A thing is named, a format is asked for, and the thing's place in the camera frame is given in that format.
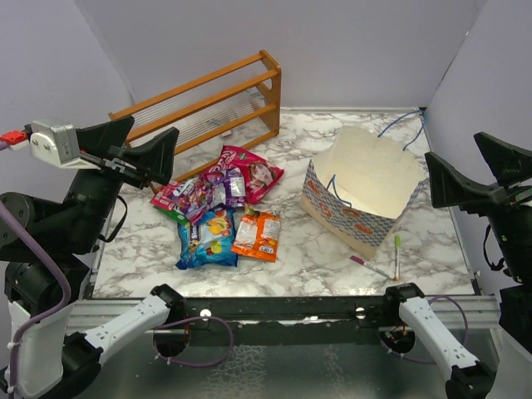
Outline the green snack bag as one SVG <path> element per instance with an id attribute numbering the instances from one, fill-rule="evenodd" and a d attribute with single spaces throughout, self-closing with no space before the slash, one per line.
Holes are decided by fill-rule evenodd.
<path id="1" fill-rule="evenodd" d="M 155 206 L 155 210 L 159 211 L 167 218 L 175 221 L 178 225 L 187 225 L 189 223 L 189 220 L 186 218 L 186 216 L 182 214 L 178 209 L 167 210 Z"/>

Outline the red candy packet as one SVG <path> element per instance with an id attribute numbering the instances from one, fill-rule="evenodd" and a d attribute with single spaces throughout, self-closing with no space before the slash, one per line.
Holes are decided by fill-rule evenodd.
<path id="1" fill-rule="evenodd" d="M 152 197 L 150 204 L 166 211 L 173 211 L 175 208 L 174 192 L 181 186 L 182 183 L 171 180 Z"/>

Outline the orange snack box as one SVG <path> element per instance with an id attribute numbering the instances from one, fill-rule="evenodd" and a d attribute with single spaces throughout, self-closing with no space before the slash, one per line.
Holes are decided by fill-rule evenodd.
<path id="1" fill-rule="evenodd" d="M 275 262 L 280 238 L 280 215 L 276 211 L 260 211 L 246 205 L 232 245 L 237 255 Z"/>

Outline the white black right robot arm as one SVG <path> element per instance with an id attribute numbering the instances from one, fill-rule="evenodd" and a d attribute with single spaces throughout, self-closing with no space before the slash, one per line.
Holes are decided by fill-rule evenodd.
<path id="1" fill-rule="evenodd" d="M 475 143 L 496 182 L 483 185 L 461 174 L 433 152 L 425 154 L 434 208 L 457 207 L 488 220 L 502 258 L 490 269 L 503 272 L 515 286 L 500 290 L 504 343 L 492 371 L 472 354 L 436 316 L 431 300 L 414 284 L 387 288 L 382 316 L 405 332 L 381 332 L 390 354 L 404 358 L 416 341 L 430 353 L 445 379 L 449 398 L 529 398 L 531 396 L 531 152 L 488 133 Z"/>

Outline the blue checkered paper bag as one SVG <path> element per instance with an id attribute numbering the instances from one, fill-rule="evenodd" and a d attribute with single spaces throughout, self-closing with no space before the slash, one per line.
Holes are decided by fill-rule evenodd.
<path id="1" fill-rule="evenodd" d="M 377 131 L 369 118 L 341 116 L 333 140 L 308 162 L 300 206 L 365 259 L 392 235 L 427 180 L 419 158 L 392 132 L 419 111 Z"/>

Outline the purple snack bag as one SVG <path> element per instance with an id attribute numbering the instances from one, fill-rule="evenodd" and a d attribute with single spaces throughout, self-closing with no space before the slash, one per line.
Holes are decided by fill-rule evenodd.
<path id="1" fill-rule="evenodd" d="M 246 187 L 240 168 L 216 170 L 207 173 L 205 178 L 212 189 L 212 205 L 223 205 L 234 209 L 244 207 Z"/>

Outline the red pink snack bag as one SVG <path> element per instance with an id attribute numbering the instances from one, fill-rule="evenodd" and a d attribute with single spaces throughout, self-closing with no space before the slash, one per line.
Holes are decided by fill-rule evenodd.
<path id="1" fill-rule="evenodd" d="M 222 170 L 239 168 L 249 204 L 258 204 L 280 181 L 284 170 L 238 146 L 224 145 L 217 163 Z"/>

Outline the pink berry candy packet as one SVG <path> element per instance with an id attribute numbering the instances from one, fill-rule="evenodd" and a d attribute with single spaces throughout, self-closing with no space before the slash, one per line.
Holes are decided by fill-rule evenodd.
<path id="1" fill-rule="evenodd" d="M 172 200 L 187 220 L 196 225 L 207 211 L 224 204 L 225 188 L 193 178 L 172 191 Z"/>

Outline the blue gummy snack bag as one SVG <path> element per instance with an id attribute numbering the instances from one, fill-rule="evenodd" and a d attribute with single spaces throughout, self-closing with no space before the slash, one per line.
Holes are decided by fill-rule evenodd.
<path id="1" fill-rule="evenodd" d="M 236 267 L 238 255 L 232 250 L 236 237 L 234 211 L 217 208 L 207 211 L 197 225 L 178 225 L 180 257 L 175 264 L 179 270 L 215 264 Z"/>

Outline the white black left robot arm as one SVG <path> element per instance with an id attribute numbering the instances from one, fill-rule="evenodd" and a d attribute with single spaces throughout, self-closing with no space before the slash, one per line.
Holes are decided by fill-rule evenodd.
<path id="1" fill-rule="evenodd" d="M 121 187 L 170 181 L 179 137 L 169 128 L 137 147 L 126 146 L 135 120 L 123 116 L 76 128 L 33 121 L 4 135 L 6 147 L 76 175 L 60 202 L 16 192 L 1 197 L 1 259 L 12 337 L 1 388 L 10 398 L 72 398 L 87 389 L 124 346 L 151 329 L 174 328 L 185 299 L 166 284 L 132 309 L 85 332 L 67 332 L 90 269 L 82 257 L 111 242 L 102 233 Z"/>

